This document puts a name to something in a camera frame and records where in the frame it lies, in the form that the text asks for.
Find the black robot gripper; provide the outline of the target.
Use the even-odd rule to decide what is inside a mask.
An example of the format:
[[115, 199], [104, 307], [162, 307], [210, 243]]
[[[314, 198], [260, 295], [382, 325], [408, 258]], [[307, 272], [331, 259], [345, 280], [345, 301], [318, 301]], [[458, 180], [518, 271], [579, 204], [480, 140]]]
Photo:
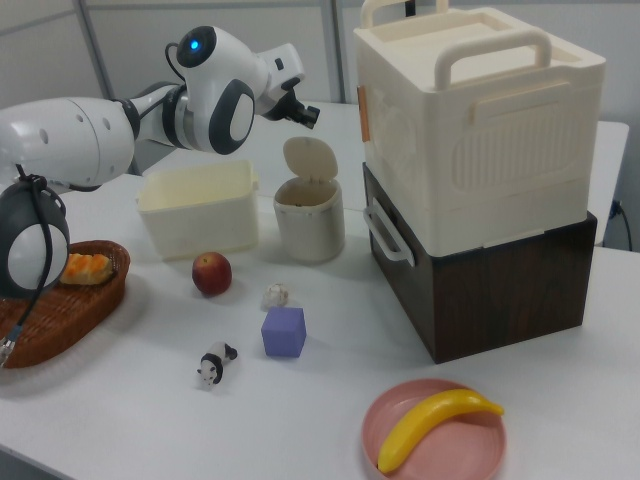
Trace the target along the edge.
[[289, 120], [305, 127], [314, 127], [320, 109], [308, 106], [297, 97], [295, 87], [300, 82], [299, 76], [282, 81], [272, 75], [258, 98], [258, 115], [270, 121]]

